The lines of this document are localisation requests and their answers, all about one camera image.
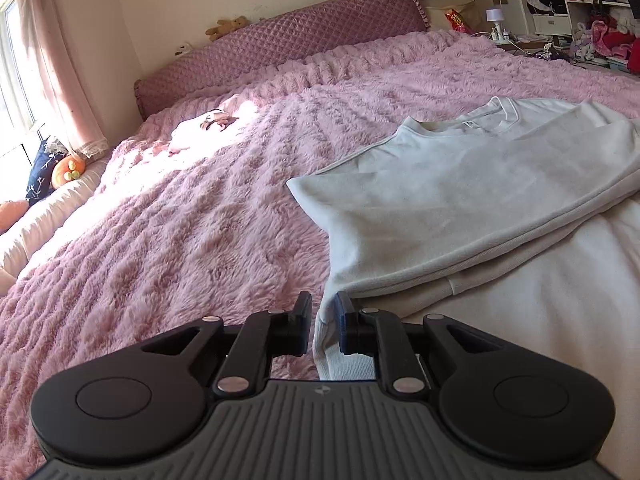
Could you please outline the white Nevada sweatshirt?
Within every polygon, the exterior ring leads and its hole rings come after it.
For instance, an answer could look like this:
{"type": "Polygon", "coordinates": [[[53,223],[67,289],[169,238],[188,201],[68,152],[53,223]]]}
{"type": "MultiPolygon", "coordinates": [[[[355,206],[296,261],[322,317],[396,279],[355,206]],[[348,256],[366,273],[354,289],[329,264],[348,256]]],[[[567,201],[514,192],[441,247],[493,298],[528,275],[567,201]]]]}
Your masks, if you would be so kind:
{"type": "Polygon", "coordinates": [[[329,380],[370,377],[338,346],[333,298],[408,318],[509,273],[639,187],[639,124],[592,101],[499,98],[450,122],[407,118],[388,138],[288,181],[329,237],[314,326],[329,380]]]}

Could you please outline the pile of clothes in wardrobe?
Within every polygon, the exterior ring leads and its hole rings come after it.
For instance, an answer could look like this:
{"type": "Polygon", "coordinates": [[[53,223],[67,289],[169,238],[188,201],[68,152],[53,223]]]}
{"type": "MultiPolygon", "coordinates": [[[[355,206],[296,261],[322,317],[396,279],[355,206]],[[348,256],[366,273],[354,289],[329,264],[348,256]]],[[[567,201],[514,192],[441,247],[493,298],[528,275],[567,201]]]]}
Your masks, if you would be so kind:
{"type": "Polygon", "coordinates": [[[565,0],[577,61],[639,73],[639,0],[565,0]]]}

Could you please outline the pink fluffy bed blanket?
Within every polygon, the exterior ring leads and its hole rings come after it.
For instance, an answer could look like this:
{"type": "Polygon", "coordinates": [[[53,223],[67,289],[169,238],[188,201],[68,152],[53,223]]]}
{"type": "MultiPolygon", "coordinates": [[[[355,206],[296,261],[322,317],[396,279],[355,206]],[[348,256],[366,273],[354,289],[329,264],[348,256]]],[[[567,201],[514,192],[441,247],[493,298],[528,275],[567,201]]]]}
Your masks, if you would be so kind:
{"type": "MultiPolygon", "coordinates": [[[[42,464],[29,404],[51,375],[204,315],[236,323],[287,308],[303,290],[321,295],[328,243],[288,179],[390,136],[407,117],[454,119],[494,96],[639,114],[634,79],[412,32],[269,67],[151,116],[1,300],[2,477],[42,464]],[[238,120],[201,129],[215,108],[238,120]]],[[[435,309],[599,378],[617,412],[600,460],[638,477],[636,198],[435,309]]]]}

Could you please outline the small item on blanket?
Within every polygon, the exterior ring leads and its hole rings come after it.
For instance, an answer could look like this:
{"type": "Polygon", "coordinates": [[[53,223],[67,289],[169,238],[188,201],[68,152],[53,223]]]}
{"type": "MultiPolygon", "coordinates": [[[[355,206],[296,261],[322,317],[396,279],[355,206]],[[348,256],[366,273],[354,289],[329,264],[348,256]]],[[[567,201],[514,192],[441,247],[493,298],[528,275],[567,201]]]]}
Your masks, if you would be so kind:
{"type": "Polygon", "coordinates": [[[232,114],[229,114],[220,108],[215,108],[204,115],[204,118],[200,122],[200,128],[204,130],[217,128],[219,131],[224,131],[225,128],[228,128],[237,120],[238,118],[234,117],[232,114]]]}

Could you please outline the cream side mattress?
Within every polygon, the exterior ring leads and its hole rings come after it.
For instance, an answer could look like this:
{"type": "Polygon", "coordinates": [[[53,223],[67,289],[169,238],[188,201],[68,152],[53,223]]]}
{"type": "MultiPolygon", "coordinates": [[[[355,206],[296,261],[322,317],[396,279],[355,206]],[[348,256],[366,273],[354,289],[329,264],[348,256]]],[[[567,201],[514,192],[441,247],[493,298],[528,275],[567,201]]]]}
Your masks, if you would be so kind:
{"type": "Polygon", "coordinates": [[[96,192],[108,159],[100,159],[72,183],[30,207],[1,235],[1,296],[6,296],[36,252],[96,192]]]}

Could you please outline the orange plush toy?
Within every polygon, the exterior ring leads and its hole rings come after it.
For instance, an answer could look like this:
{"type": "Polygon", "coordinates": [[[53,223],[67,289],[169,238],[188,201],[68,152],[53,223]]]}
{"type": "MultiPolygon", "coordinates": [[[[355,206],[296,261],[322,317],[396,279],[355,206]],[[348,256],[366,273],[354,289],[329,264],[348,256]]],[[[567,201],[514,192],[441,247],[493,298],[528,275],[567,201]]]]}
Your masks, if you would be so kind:
{"type": "Polygon", "coordinates": [[[51,176],[52,188],[56,190],[67,183],[78,180],[86,170],[85,161],[77,155],[67,155],[53,168],[51,176]]]}

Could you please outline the navy floral cushion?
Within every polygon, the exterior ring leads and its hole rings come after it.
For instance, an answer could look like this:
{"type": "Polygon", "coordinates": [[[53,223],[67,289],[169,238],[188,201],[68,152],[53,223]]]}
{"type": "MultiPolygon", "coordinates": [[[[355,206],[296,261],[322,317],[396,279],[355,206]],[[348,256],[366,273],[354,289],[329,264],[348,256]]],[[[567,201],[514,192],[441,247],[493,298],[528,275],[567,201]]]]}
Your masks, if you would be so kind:
{"type": "Polygon", "coordinates": [[[53,169],[67,154],[67,148],[53,136],[41,141],[26,188],[25,198],[29,206],[34,206],[53,192],[53,169]]]}

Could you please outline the purple quilted headboard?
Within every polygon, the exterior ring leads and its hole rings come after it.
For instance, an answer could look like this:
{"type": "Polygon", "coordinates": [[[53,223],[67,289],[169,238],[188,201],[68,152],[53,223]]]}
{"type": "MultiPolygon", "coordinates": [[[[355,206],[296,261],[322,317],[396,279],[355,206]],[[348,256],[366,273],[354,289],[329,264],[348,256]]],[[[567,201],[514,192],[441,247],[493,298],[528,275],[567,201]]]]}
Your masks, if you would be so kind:
{"type": "Polygon", "coordinates": [[[268,66],[430,27],[419,0],[328,0],[266,18],[196,48],[134,83],[143,119],[188,94],[268,66]]]}

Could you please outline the pink curtain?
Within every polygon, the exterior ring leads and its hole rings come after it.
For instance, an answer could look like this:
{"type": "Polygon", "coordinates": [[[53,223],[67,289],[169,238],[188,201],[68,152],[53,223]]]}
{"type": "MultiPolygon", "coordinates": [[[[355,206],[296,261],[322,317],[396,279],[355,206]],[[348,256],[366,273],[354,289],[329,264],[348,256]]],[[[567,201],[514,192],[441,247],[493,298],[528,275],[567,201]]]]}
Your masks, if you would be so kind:
{"type": "Polygon", "coordinates": [[[56,0],[16,0],[29,78],[47,103],[46,122],[73,154],[100,159],[108,142],[68,52],[56,0]]]}

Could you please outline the brown teddy bear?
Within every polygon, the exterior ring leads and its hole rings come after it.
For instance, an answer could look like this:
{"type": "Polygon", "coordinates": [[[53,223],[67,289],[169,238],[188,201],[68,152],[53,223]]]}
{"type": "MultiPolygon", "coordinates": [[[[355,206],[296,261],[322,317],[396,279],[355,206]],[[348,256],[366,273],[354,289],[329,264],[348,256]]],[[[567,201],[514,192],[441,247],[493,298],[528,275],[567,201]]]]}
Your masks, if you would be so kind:
{"type": "Polygon", "coordinates": [[[223,36],[227,36],[236,30],[244,28],[250,24],[244,15],[233,20],[219,20],[217,25],[206,30],[205,35],[210,41],[215,41],[223,36]]]}

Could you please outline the red snack bag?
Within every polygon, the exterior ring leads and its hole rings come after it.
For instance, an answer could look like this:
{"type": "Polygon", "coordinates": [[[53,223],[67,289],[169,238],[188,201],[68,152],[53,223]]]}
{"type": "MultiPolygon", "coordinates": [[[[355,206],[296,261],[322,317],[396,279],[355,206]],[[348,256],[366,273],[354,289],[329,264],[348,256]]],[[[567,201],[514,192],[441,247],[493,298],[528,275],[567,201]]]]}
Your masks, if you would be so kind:
{"type": "Polygon", "coordinates": [[[462,32],[462,34],[472,35],[473,31],[465,23],[463,16],[454,9],[449,9],[445,12],[445,18],[448,20],[451,28],[456,32],[462,32]]]}

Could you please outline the wooden bedside table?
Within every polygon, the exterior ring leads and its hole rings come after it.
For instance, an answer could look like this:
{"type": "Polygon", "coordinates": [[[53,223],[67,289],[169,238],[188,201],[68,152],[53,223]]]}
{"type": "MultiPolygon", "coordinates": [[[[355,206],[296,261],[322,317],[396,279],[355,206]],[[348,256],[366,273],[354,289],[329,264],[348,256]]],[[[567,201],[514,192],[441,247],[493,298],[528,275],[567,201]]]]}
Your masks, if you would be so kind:
{"type": "Polygon", "coordinates": [[[507,41],[497,44],[502,50],[519,54],[534,54],[544,50],[545,47],[552,46],[553,40],[550,38],[538,38],[530,41],[507,41]]]}

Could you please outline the white table lamp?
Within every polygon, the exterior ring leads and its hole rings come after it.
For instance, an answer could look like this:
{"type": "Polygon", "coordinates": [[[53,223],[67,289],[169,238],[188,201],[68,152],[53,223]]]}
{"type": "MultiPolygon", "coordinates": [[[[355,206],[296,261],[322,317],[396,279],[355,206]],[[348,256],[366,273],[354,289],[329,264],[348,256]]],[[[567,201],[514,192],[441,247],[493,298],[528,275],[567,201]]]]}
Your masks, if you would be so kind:
{"type": "Polygon", "coordinates": [[[491,24],[490,38],[495,44],[510,44],[510,38],[504,29],[504,15],[501,8],[486,10],[486,21],[491,24]]]}

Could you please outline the white wardrobe shelving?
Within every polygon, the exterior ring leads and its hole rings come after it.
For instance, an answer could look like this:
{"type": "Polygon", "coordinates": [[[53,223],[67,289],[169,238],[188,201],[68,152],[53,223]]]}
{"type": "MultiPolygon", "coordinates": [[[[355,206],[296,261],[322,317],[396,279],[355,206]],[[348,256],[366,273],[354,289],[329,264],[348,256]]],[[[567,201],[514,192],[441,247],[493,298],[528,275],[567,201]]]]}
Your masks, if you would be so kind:
{"type": "Polygon", "coordinates": [[[576,63],[639,71],[639,0],[521,0],[528,30],[576,63]]]}

